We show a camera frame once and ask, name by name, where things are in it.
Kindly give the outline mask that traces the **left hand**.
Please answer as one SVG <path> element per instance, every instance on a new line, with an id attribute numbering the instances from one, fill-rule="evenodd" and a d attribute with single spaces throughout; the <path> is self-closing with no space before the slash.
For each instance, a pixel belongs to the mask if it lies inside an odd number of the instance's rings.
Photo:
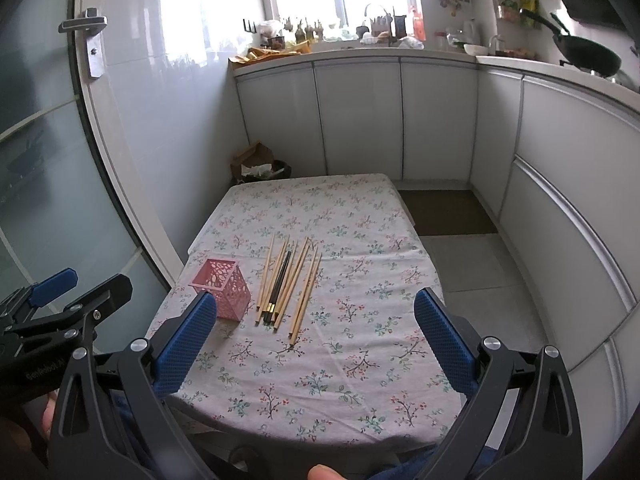
<path id="1" fill-rule="evenodd" d="M 46 440 L 51 437 L 51 430 L 53 426 L 54 412 L 56 408 L 56 401 L 58 400 L 58 393 L 52 391 L 47 395 L 46 404 L 41 416 L 41 431 Z"/>

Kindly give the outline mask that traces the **right hand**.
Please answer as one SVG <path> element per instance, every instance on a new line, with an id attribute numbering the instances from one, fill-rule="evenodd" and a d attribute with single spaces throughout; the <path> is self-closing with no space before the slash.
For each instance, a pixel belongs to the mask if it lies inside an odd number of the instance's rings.
<path id="1" fill-rule="evenodd" d="M 309 469 L 307 480 L 345 480 L 345 478 L 334 469 L 318 464 Z"/>

